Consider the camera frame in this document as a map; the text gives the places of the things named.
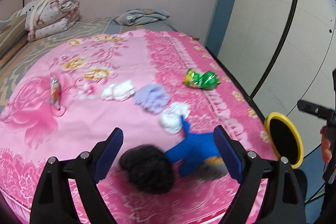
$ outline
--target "pink bedspread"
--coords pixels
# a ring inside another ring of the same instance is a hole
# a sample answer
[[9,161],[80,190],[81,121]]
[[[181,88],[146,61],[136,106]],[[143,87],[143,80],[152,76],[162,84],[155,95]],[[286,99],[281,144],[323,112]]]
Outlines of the pink bedspread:
[[[216,72],[222,83],[213,91],[191,89],[182,83],[186,70]],[[59,79],[62,108],[55,111],[50,77]],[[131,79],[135,88],[156,82],[171,102],[190,106],[193,132],[209,132],[221,124],[246,150],[273,159],[269,140],[256,113],[209,53],[191,37],[178,32],[130,31],[71,40],[43,56],[17,85],[0,116],[0,190],[14,212],[29,221],[34,192],[46,160],[72,159],[105,140],[115,127],[124,132],[117,156],[141,144],[168,150],[182,134],[166,134],[159,116],[143,111],[132,99],[103,101],[102,90]],[[137,192],[116,166],[98,185],[118,223],[218,223],[238,189],[229,175],[213,182],[177,178],[161,196]],[[250,214],[253,223],[263,200],[263,181]],[[89,223],[75,182],[71,191],[82,223]]]

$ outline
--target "silver screw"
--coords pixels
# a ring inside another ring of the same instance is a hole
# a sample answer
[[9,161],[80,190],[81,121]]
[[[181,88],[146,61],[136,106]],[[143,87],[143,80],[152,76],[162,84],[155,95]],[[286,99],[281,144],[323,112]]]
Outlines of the silver screw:
[[56,158],[55,158],[55,157],[50,157],[50,158],[48,159],[48,162],[49,162],[50,164],[55,163],[55,161],[56,161]]
[[257,154],[256,154],[254,151],[248,151],[248,152],[247,152],[247,155],[248,155],[251,159],[254,159],[254,158],[257,156]]
[[288,163],[288,159],[286,157],[281,157],[280,160],[284,163],[287,164]]
[[82,158],[82,159],[86,159],[86,158],[88,158],[89,156],[90,156],[90,153],[87,152],[87,151],[81,153],[81,158]]

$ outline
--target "green snack bag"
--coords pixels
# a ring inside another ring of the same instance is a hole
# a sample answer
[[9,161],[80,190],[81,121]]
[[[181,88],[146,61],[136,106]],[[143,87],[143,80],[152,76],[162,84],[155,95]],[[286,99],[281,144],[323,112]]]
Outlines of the green snack bag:
[[218,76],[212,71],[207,71],[202,75],[192,69],[187,70],[183,82],[191,88],[204,90],[212,90],[221,83]]

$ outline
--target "yellow ring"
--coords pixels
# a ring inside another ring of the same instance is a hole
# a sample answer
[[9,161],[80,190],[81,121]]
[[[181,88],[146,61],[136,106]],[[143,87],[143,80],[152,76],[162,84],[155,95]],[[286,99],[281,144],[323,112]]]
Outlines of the yellow ring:
[[[289,130],[292,132],[295,140],[296,140],[296,144],[297,144],[297,148],[298,148],[298,160],[295,164],[292,164],[292,168],[293,169],[297,169],[303,161],[303,143],[302,143],[302,139],[301,136],[299,134],[299,132],[297,131],[295,125],[290,121],[290,119],[288,119],[285,115],[279,113],[279,112],[272,112],[266,119],[264,122],[264,126],[266,129],[266,132],[268,133],[268,135],[271,137],[270,131],[269,131],[269,125],[272,119],[277,119],[281,122],[283,122],[288,128]],[[281,155],[279,154],[277,148],[275,147],[275,144],[272,141],[272,146],[274,149],[274,152],[276,153],[277,157],[280,158]]]

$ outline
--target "snack package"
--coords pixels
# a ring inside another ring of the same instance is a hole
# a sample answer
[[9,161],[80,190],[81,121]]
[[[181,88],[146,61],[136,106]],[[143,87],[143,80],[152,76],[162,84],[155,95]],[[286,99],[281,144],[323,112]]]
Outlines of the snack package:
[[188,69],[183,83],[195,89],[213,90],[221,82],[217,74],[212,71],[207,71],[202,75],[192,69]]
[[58,80],[55,77],[51,77],[51,82],[50,82],[50,98],[49,102],[50,104],[56,108],[57,110],[61,109],[60,105],[60,86],[58,83]]

